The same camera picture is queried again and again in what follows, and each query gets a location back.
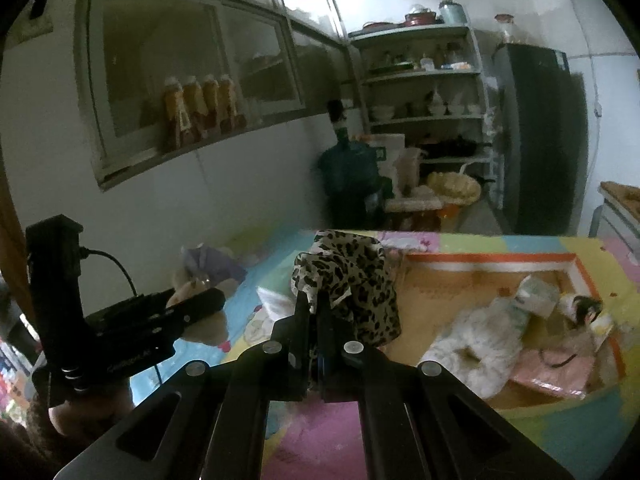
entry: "human hand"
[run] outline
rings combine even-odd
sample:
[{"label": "human hand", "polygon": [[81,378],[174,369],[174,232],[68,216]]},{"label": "human hand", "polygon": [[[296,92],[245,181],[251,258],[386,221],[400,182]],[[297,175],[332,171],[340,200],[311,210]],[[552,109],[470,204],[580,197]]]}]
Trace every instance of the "human hand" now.
[{"label": "human hand", "polygon": [[88,446],[134,408],[129,380],[65,401],[49,409],[56,431],[80,446]]}]

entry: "shelf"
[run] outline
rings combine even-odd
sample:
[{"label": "shelf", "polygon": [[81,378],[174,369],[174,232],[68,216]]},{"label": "shelf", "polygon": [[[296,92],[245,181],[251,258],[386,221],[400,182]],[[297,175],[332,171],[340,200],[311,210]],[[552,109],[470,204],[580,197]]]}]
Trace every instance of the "shelf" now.
[{"label": "shelf", "polygon": [[468,25],[447,25],[446,23],[415,25],[414,27],[390,28],[354,36],[351,38],[351,44],[358,48],[367,48],[381,41],[423,40],[427,38],[442,38],[444,36],[461,37],[466,36],[468,31]]},{"label": "shelf", "polygon": [[403,119],[391,119],[389,121],[372,122],[370,126],[384,126],[385,124],[421,123],[423,121],[459,121],[462,119],[482,119],[483,117],[484,116],[482,114],[405,117]]},{"label": "shelf", "polygon": [[479,75],[480,71],[475,68],[462,69],[462,70],[415,70],[413,72],[399,72],[396,74],[380,75],[375,77],[369,77],[363,81],[363,84],[369,85],[372,83],[380,83],[385,81],[395,81],[401,79],[409,79],[412,77],[425,77],[425,76],[443,76],[443,75]]},{"label": "shelf", "polygon": [[440,158],[422,158],[420,164],[488,164],[491,162],[491,154],[484,152],[474,156],[441,156]]}]

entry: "electrical cord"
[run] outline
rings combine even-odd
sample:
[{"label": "electrical cord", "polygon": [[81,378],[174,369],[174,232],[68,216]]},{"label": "electrical cord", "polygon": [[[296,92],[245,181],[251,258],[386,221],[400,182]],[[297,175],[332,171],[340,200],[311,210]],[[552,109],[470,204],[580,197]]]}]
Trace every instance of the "electrical cord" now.
[{"label": "electrical cord", "polygon": [[104,256],[105,258],[110,259],[114,264],[116,264],[120,268],[122,273],[125,275],[127,281],[129,282],[129,286],[131,287],[131,291],[133,292],[133,295],[134,296],[138,295],[138,293],[136,292],[136,287],[133,284],[133,281],[131,279],[131,276],[129,276],[127,269],[123,267],[123,265],[117,260],[115,256],[111,256],[109,253],[105,253],[104,251],[97,251],[94,249],[87,249],[86,247],[80,247],[80,257],[83,260],[87,258],[90,254],[97,254],[98,256]]}]

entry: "blue canister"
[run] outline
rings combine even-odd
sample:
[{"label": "blue canister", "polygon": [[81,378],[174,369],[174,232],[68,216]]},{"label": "blue canister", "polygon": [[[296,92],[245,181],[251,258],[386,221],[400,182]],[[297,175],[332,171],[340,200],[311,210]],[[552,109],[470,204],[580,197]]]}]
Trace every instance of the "blue canister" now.
[{"label": "blue canister", "polygon": [[440,2],[440,15],[447,25],[464,25],[467,23],[465,9],[453,0]]}]

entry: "white fluffy scrunchie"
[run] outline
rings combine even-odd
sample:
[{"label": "white fluffy scrunchie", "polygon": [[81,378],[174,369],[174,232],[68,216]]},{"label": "white fluffy scrunchie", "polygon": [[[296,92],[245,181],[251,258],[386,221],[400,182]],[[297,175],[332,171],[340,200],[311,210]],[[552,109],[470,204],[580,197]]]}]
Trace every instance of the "white fluffy scrunchie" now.
[{"label": "white fluffy scrunchie", "polygon": [[497,298],[488,307],[461,311],[420,362],[437,361],[478,397],[493,397],[507,383],[522,350],[522,332],[514,327],[509,303]]}]

